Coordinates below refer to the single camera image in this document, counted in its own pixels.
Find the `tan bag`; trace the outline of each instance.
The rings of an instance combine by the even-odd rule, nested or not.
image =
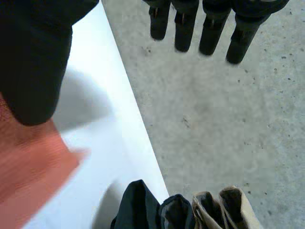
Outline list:
[[[211,193],[193,197],[195,229],[263,229],[244,192],[228,187],[219,193],[219,201]]]

